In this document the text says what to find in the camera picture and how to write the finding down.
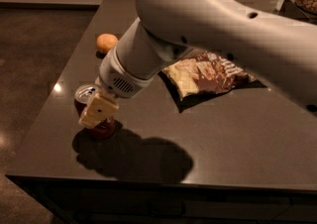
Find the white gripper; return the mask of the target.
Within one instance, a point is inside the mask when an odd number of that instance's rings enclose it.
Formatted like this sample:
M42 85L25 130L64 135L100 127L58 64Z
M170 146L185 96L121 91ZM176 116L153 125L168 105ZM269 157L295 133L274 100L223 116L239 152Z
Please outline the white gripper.
M151 78L137 78L126 71L120 64L116 48L111 49L103 58L99 66L98 80L103 89L118 98L134 98L153 81ZM96 93L81 112L78 123L87 129L93 129L118 109L116 100Z

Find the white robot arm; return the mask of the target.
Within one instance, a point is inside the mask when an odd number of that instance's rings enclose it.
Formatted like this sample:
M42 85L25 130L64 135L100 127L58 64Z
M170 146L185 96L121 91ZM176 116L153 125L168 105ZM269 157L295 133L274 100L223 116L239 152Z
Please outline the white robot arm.
M101 89L79 123L92 129L112 116L155 74L185 56L213 52L282 93L317 110L317 26L244 6L235 0L136 0L137 18L106 55Z

